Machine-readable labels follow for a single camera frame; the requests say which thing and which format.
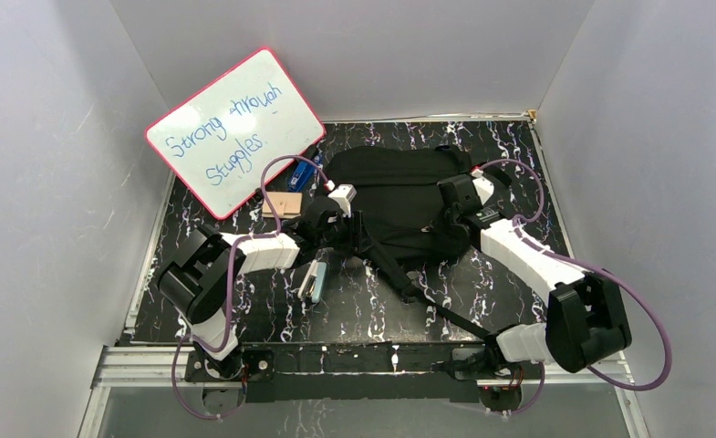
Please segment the small wooden block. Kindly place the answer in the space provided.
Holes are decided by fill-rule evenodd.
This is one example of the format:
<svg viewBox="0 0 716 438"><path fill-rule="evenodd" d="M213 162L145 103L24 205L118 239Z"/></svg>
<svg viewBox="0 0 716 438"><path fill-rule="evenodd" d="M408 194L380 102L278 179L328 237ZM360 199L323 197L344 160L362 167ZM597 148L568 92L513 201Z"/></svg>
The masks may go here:
<svg viewBox="0 0 716 438"><path fill-rule="evenodd" d="M303 194L297 192L268 192L262 206L263 218L274 218L275 209L280 219L293 219L302 212Z"/></svg>

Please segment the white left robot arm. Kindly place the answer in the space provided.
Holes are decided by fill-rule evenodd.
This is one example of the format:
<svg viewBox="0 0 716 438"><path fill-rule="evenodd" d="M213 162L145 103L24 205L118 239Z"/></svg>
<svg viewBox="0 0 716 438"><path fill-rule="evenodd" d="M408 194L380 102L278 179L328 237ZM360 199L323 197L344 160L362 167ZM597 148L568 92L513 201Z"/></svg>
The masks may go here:
<svg viewBox="0 0 716 438"><path fill-rule="evenodd" d="M162 264L154 286L185 319L192 343L208 355L218 378L231 380L244 365L232 322L236 278L312 262L319 250L337 244L340 227L352 216L350 201L318 196L272 233L231 235L200 226Z"/></svg>

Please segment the black student backpack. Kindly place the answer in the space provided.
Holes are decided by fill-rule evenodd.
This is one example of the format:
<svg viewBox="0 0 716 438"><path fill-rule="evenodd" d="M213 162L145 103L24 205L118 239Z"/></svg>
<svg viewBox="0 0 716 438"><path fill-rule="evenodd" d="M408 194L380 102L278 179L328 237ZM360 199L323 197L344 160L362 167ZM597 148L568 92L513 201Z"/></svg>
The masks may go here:
<svg viewBox="0 0 716 438"><path fill-rule="evenodd" d="M352 211L362 212L364 221L362 250L335 250L369 261L402 301L431 306L454 326L488 339L489 330L427 298L408 276L426 264L456 260L472 247L437 242L444 211L438 183L471 175L475 166L469 153L450 145L411 151L363 146L337 153L325 173L356 188Z"/></svg>

